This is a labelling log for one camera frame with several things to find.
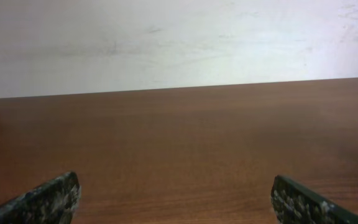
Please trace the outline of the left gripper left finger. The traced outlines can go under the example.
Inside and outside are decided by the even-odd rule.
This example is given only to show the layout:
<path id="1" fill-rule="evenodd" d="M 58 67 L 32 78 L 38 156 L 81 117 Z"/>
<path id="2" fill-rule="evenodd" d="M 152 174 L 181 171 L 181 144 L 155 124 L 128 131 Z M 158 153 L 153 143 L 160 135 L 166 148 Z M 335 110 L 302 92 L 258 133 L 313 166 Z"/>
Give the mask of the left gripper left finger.
<path id="1" fill-rule="evenodd" d="M 81 197 L 77 174 L 66 172 L 0 205 L 0 224 L 70 224 Z"/>

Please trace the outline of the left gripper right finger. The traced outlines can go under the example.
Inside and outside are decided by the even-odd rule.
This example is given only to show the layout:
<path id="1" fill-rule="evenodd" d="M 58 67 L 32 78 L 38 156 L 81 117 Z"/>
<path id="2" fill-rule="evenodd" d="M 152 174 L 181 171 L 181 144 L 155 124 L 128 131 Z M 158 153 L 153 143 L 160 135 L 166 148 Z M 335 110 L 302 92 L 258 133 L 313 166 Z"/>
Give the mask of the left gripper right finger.
<path id="1" fill-rule="evenodd" d="M 270 199 L 281 224 L 358 224 L 358 215 L 282 175 L 274 178 Z"/>

